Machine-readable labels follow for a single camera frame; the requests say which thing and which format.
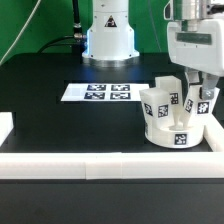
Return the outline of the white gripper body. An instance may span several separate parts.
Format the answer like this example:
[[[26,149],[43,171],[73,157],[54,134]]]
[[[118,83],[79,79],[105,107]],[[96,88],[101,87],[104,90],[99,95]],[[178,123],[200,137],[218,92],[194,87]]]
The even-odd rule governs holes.
[[[224,20],[201,20],[196,32],[181,30],[179,22],[169,22],[167,42],[173,63],[215,76],[224,76]]]

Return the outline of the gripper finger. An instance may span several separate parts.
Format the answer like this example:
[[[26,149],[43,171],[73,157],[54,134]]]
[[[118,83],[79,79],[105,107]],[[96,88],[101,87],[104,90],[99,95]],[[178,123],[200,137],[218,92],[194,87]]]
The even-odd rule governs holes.
[[[185,77],[186,77],[188,86],[196,85],[196,84],[200,83],[198,70],[186,67],[185,68]]]
[[[219,81],[219,77],[203,72],[202,79],[201,98],[203,100],[211,100],[214,98],[214,92]]]

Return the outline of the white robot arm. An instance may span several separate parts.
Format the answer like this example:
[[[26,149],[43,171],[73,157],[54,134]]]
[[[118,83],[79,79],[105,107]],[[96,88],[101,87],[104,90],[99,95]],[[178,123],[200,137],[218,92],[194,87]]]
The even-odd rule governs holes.
[[[83,61],[120,67],[136,61],[134,30],[128,21],[129,0],[92,0],[93,23],[87,31]],[[169,0],[164,7],[168,53],[185,67],[190,83],[203,76],[200,97],[214,97],[224,77],[224,0]]]

